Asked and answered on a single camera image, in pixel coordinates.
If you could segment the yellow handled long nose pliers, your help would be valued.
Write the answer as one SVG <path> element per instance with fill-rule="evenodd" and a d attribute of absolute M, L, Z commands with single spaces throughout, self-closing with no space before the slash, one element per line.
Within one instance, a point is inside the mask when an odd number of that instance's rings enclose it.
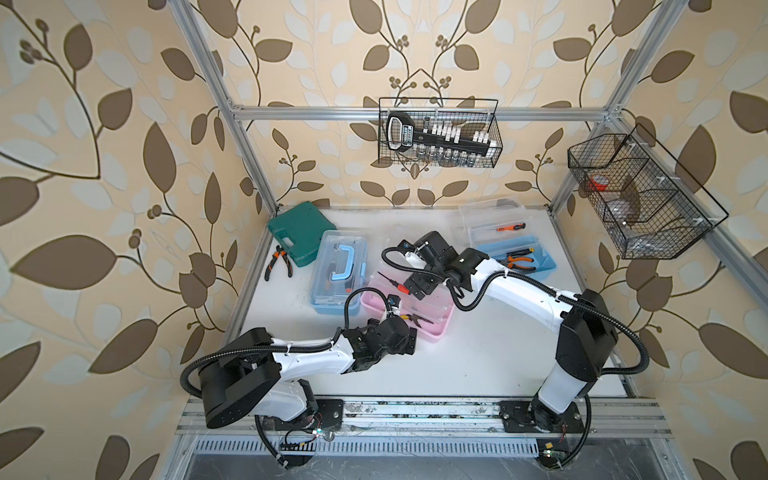
<path fill-rule="evenodd" d="M 400 317 L 404 320 L 411 321 L 414 325 L 416 325 L 418 328 L 421 327 L 422 323 L 427 324 L 433 324 L 432 320 L 429 320 L 425 317 L 422 317 L 418 314 L 401 314 Z"/>

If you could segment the blue toolbox at right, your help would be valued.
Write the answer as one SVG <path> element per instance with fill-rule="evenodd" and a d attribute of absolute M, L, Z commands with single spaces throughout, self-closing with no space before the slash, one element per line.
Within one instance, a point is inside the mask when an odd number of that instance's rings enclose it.
<path fill-rule="evenodd" d="M 462 233 L 468 246 L 486 253 L 491 259 L 507 266 L 506 253 L 512 250 L 532 247 L 528 255 L 534 259 L 537 270 L 525 274 L 544 281 L 557 270 L 557 263 L 541 243 L 539 225 L 532 211 L 512 198 L 499 198 L 461 206 L 458 210 Z M 526 223 L 520 231 L 497 232 L 496 228 L 515 223 Z"/>

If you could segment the red tape roll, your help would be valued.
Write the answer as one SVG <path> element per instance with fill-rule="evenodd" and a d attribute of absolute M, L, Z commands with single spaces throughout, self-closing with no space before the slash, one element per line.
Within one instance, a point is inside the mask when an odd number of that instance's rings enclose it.
<path fill-rule="evenodd" d="M 603 192 L 610 186 L 611 180 L 600 174 L 590 175 L 586 189 L 590 192 Z"/>

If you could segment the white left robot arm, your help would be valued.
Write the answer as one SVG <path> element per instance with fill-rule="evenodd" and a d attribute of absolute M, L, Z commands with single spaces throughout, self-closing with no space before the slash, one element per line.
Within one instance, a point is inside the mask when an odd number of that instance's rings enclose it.
<path fill-rule="evenodd" d="M 350 326 L 350 304 L 364 292 L 384 301 L 381 320 Z M 248 415 L 275 417 L 290 423 L 318 410 L 308 378 L 369 370 L 392 355 L 415 353 L 418 332 L 395 312 L 399 301 L 374 287 L 352 291 L 343 307 L 344 324 L 319 343 L 289 342 L 254 328 L 219 351 L 188 364 L 180 386 L 203 401 L 206 426 L 217 429 Z"/>

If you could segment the orange handled pliers in box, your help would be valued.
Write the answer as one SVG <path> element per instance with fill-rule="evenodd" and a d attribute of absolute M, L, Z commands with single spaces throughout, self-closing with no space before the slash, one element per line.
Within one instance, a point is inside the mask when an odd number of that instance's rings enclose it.
<path fill-rule="evenodd" d="M 522 272 L 534 272 L 537 270 L 534 259 L 529 256 L 507 257 L 507 267 Z"/>

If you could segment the orange black small screwdriver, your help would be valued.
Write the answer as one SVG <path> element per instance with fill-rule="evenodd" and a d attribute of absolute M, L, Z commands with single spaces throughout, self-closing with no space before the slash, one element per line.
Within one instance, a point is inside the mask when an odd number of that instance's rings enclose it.
<path fill-rule="evenodd" d="M 520 231 L 525 229 L 526 226 L 527 226 L 526 223 L 521 222 L 521 223 L 515 223 L 511 225 L 499 226 L 496 228 L 496 231 L 497 232 Z"/>

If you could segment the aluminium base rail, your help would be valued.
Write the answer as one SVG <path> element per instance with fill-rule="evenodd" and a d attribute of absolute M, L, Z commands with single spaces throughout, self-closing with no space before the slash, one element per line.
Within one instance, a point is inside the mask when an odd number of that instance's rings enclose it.
<path fill-rule="evenodd" d="M 322 396 L 317 417 L 340 436 L 671 439 L 658 403 L 642 398 L 597 397 L 591 420 L 582 401 L 553 430 L 536 427 L 523 397 Z"/>

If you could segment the small red screwdriver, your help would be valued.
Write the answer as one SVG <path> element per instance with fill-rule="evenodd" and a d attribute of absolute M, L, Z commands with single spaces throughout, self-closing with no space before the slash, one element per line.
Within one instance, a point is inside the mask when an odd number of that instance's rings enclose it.
<path fill-rule="evenodd" d="M 410 295 L 410 290 L 403 284 L 399 283 L 398 281 L 386 276 L 384 273 L 378 271 L 378 274 L 383 277 L 389 284 L 391 284 L 395 289 L 397 289 L 399 292 L 404 293 L 405 295 Z"/>

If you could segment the black orange screwdriver in box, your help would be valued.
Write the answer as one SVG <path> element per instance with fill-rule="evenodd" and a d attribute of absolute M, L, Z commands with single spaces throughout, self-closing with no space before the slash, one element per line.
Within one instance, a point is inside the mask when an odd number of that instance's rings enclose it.
<path fill-rule="evenodd" d="M 519 257 L 528 256 L 528 255 L 532 254 L 534 251 L 535 251 L 535 249 L 532 248 L 532 247 L 521 248 L 521 249 L 516 249 L 516 250 L 512 250 L 512 251 L 507 252 L 506 256 L 507 257 L 512 257 L 512 258 L 519 258 Z"/>

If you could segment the blue toolbox with clear lid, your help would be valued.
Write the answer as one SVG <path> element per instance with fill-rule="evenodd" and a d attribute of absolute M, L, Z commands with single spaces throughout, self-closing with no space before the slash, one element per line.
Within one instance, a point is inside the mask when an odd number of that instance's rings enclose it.
<path fill-rule="evenodd" d="M 309 304 L 321 315 L 342 315 L 348 296 L 366 283 L 368 238 L 362 231 L 323 233 L 313 263 Z"/>

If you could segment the black socket set holder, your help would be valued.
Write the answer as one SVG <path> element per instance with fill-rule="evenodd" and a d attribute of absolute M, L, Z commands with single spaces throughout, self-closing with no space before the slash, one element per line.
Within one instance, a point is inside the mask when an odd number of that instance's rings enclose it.
<path fill-rule="evenodd" d="M 417 158 L 419 154 L 464 154 L 496 159 L 503 151 L 493 112 L 403 110 L 379 112 L 378 144 L 385 151 Z"/>

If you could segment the pink toolbox with clear lid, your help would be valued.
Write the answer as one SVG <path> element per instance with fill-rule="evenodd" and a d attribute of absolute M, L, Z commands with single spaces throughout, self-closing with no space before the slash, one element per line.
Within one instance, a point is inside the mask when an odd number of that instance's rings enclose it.
<path fill-rule="evenodd" d="M 437 343 L 445 336 L 455 311 L 450 294 L 443 285 L 438 285 L 431 294 L 419 298 L 415 295 L 416 287 L 406 286 L 408 278 L 408 272 L 394 269 L 380 260 L 371 268 L 367 285 L 385 296 L 397 296 L 400 317 L 424 340 Z"/>

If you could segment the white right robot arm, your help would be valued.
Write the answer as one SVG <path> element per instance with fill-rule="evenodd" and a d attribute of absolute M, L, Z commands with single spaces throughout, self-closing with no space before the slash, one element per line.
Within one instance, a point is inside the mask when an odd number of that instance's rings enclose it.
<path fill-rule="evenodd" d="M 635 375 L 649 366 L 640 336 L 607 313 L 593 290 L 550 287 L 473 248 L 458 254 L 452 247 L 439 252 L 431 243 L 416 247 L 403 242 L 385 248 L 381 257 L 396 270 L 445 285 L 460 311 L 470 312 L 490 297 L 558 334 L 555 364 L 524 415 L 539 431 L 560 428 L 575 400 L 586 401 L 601 377 Z"/>

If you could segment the green plastic tool case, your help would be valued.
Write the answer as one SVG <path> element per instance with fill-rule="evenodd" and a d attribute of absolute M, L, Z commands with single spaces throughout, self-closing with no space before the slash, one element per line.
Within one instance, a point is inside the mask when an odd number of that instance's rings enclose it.
<path fill-rule="evenodd" d="M 336 226 L 305 201 L 269 220 L 267 228 L 294 264 L 305 267 L 316 260 L 323 234 Z"/>

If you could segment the orange black pliers on table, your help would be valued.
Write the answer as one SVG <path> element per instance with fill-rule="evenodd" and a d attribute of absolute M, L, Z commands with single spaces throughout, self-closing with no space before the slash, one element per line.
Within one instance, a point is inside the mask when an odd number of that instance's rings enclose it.
<path fill-rule="evenodd" d="M 276 245 L 275 252 L 272 254 L 271 260 L 269 261 L 265 271 L 264 271 L 264 281 L 268 282 L 272 276 L 272 272 L 275 268 L 275 265 L 277 264 L 278 260 L 281 259 L 287 270 L 287 276 L 289 278 L 293 277 L 294 269 L 293 265 L 291 264 L 291 261 L 289 260 L 289 256 L 287 251 L 280 245 Z"/>

